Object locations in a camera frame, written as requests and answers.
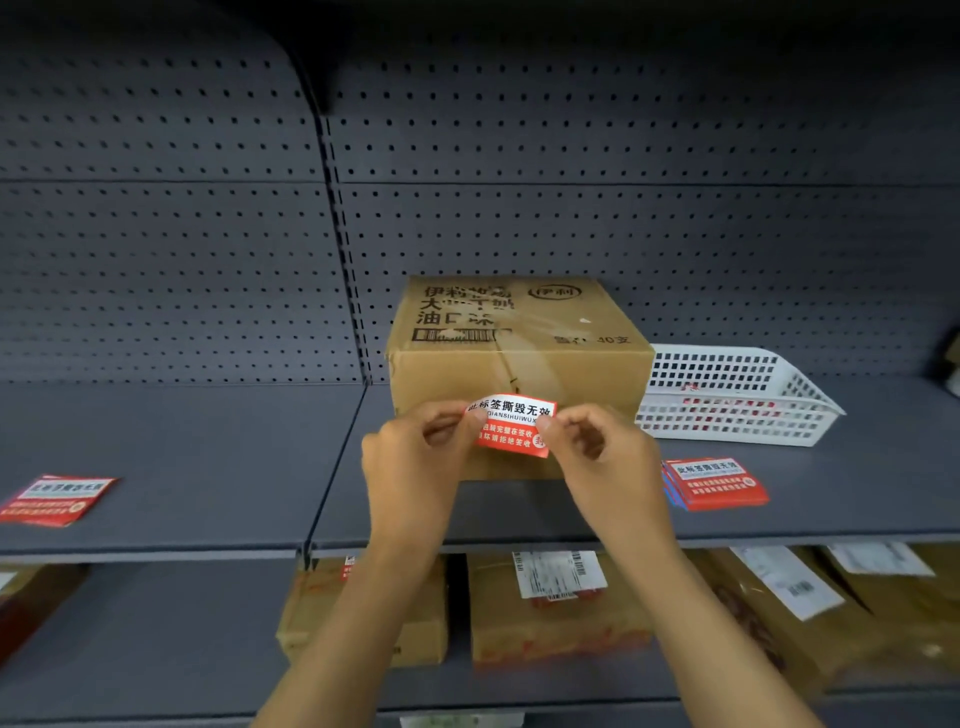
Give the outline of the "person's left hand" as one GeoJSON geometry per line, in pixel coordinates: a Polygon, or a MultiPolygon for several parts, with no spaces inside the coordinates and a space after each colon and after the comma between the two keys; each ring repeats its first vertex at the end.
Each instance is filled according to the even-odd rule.
{"type": "Polygon", "coordinates": [[[464,401],[414,407],[367,434],[362,469],[370,514],[369,547],[432,562],[446,537],[463,469],[486,421],[464,401]],[[468,413],[468,443],[426,443],[428,413],[468,413]]]}

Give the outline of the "person's right hand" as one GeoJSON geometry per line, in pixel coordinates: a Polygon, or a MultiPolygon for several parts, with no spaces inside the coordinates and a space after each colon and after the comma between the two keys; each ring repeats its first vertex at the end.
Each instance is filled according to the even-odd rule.
{"type": "Polygon", "coordinates": [[[610,407],[580,404],[538,418],[553,457],[554,422],[588,422],[605,436],[598,459],[556,459],[574,503],[605,550],[620,560],[657,560],[678,552],[657,442],[610,407]]]}

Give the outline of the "cardboard box with shipping label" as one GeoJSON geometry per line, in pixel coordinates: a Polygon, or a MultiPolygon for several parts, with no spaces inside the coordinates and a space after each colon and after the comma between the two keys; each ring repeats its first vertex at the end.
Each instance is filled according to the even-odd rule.
{"type": "Polygon", "coordinates": [[[565,594],[522,595],[516,555],[466,556],[471,658],[477,669],[639,649],[653,626],[615,562],[605,552],[582,552],[606,587],[565,594]]]}

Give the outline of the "stack of red seal stickers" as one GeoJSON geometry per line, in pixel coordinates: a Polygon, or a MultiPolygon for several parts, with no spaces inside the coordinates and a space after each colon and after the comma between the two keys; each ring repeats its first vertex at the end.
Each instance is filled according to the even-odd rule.
{"type": "Polygon", "coordinates": [[[760,480],[734,458],[668,459],[661,462],[671,504],[689,512],[762,506],[769,495],[760,480]]]}

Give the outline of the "grey metal shelf board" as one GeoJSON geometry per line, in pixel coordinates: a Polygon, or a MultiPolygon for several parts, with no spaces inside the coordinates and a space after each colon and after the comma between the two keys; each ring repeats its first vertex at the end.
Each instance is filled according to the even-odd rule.
{"type": "Polygon", "coordinates": [[[0,384],[0,504],[40,475],[118,478],[65,528],[0,523],[0,561],[305,552],[362,385],[0,384]]]}
{"type": "MultiPolygon", "coordinates": [[[[960,398],[921,378],[840,376],[846,410],[811,447],[661,440],[665,458],[728,456],[765,487],[764,506],[686,512],[691,548],[844,541],[960,541],[960,398]]],[[[560,480],[465,482],[446,552],[598,547],[560,480]]]]}

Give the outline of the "person's right forearm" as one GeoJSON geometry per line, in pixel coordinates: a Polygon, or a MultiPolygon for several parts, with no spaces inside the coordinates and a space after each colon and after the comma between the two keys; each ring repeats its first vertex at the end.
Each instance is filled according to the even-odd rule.
{"type": "Polygon", "coordinates": [[[675,540],[627,526],[601,541],[652,620],[693,728],[825,728],[675,540]]]}

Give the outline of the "white plastic mesh basket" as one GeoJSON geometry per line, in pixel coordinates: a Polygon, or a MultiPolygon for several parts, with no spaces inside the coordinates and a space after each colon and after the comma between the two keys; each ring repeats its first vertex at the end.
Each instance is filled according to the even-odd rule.
{"type": "Polygon", "coordinates": [[[812,447],[845,416],[773,351],[654,344],[636,424],[659,439],[812,447]]]}

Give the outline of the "grey pegboard back panel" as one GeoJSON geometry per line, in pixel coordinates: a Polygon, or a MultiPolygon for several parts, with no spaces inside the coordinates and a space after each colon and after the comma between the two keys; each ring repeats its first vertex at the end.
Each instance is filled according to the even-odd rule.
{"type": "Polygon", "coordinates": [[[816,378],[960,327],[960,40],[383,21],[323,71],[370,381],[413,275],[598,278],[653,342],[816,378]]]}
{"type": "Polygon", "coordinates": [[[209,0],[0,0],[0,383],[359,384],[315,118],[209,0]]]}

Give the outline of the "brown parcel with white label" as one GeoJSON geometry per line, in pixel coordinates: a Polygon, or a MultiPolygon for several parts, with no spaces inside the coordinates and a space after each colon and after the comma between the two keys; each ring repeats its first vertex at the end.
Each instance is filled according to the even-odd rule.
{"type": "Polygon", "coordinates": [[[960,541],[816,548],[844,589],[897,642],[882,666],[960,675],[960,541]]]}
{"type": "Polygon", "coordinates": [[[805,698],[879,657],[894,635],[802,548],[690,549],[684,554],[786,682],[805,698]]]}

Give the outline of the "large printed cardboard box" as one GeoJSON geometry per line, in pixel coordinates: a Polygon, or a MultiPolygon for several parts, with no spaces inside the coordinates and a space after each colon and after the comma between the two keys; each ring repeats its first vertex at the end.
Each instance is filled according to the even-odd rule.
{"type": "MultiPolygon", "coordinates": [[[[495,394],[609,407],[633,421],[655,351],[588,277],[411,276],[385,355],[394,411],[495,394]]],[[[462,480],[554,480],[539,458],[475,445],[462,480]]]]}

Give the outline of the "small brown cardboard box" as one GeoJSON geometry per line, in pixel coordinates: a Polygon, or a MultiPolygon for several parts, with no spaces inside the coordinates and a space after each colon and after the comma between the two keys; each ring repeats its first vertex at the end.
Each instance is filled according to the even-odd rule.
{"type": "MultiPolygon", "coordinates": [[[[354,556],[314,560],[296,571],[276,631],[279,646],[294,663],[324,623],[354,568],[354,556]]],[[[418,592],[392,650],[390,667],[441,664],[450,639],[447,560],[440,555],[418,592]]]]}

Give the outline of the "red and white seal sticker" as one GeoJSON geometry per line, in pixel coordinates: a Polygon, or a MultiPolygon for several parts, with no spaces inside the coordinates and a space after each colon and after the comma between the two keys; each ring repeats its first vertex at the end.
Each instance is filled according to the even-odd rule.
{"type": "Polygon", "coordinates": [[[492,394],[472,402],[466,412],[484,411],[486,420],[475,445],[512,454],[546,458],[549,448],[537,422],[553,417],[557,402],[525,394],[492,394]]]}

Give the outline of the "grey lower shelf board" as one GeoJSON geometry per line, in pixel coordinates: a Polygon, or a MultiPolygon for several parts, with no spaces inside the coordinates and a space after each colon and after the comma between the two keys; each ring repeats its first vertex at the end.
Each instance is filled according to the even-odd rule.
{"type": "MultiPolygon", "coordinates": [[[[6,728],[243,728],[288,662],[275,632],[291,561],[103,564],[0,667],[6,728]]],[[[449,561],[440,665],[384,682],[378,727],[524,713],[524,728],[688,728],[654,648],[474,669],[464,559],[449,561]]]]}

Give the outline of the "red sticker sheet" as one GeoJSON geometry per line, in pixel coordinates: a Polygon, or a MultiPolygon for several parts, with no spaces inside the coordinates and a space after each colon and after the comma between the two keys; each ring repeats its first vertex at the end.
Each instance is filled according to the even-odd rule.
{"type": "Polygon", "coordinates": [[[42,474],[0,505],[0,524],[67,528],[120,480],[42,474]]]}

